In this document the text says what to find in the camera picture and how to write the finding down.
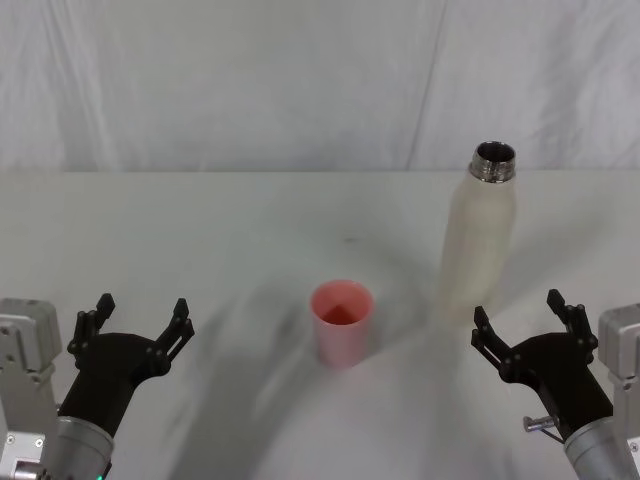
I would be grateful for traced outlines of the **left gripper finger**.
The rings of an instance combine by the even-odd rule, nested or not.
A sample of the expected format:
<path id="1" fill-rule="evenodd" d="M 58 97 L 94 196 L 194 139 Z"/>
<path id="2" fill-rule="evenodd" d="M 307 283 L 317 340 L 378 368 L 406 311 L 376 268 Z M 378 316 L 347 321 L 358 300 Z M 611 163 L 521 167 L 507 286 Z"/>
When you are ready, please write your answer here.
<path id="1" fill-rule="evenodd" d="M 172 361 L 194 336 L 194 328 L 189 318 L 189 307 L 185 298 L 175 304 L 169 325 L 147 349 L 147 360 L 152 375 L 166 375 Z"/>
<path id="2" fill-rule="evenodd" d="M 67 346 L 67 351 L 72 355 L 80 355 L 85 352 L 89 347 L 90 341 L 99 334 L 114 309 L 115 301 L 113 296 L 110 293 L 104 293 L 93 310 L 88 312 L 79 311 L 74 334 Z"/>

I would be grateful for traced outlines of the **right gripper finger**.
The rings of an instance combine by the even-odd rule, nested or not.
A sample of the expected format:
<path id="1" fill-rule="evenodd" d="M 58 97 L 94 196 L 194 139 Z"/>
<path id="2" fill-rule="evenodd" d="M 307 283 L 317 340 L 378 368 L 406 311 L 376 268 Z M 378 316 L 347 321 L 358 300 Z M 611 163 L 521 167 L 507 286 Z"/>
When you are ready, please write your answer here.
<path id="1" fill-rule="evenodd" d="M 547 305 L 560 319 L 567 333 L 574 337 L 584 354 L 592 355 L 598 346 L 598 340 L 591 330 L 584 305 L 567 304 L 557 289 L 551 289 L 548 292 Z"/>
<path id="2" fill-rule="evenodd" d="M 521 351 L 516 347 L 509 347 L 496 334 L 482 306 L 474 309 L 474 323 L 471 345 L 498 371 L 499 377 L 504 382 L 520 383 L 522 380 Z"/>

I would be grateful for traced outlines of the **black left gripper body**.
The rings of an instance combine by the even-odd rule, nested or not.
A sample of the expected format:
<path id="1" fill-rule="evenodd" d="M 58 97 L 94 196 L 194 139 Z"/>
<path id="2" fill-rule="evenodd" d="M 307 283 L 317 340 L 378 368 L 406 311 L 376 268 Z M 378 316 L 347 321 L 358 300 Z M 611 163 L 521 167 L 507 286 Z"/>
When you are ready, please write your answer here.
<path id="1" fill-rule="evenodd" d="M 78 374 L 59 410 L 62 417 L 87 421 L 113 437 L 136 388 L 163 376 L 171 366 L 171 338 L 107 333 L 73 339 L 67 350 Z"/>

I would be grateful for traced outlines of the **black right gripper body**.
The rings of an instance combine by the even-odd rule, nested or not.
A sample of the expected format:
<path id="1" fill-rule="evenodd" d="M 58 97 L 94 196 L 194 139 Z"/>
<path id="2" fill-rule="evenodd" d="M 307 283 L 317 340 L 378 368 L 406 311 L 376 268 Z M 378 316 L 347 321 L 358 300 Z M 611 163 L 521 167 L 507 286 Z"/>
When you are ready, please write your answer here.
<path id="1" fill-rule="evenodd" d="M 504 351 L 501 378 L 536 392 L 562 439 L 613 415 L 613 405 L 589 365 L 598 341 L 593 334 L 547 333 Z"/>

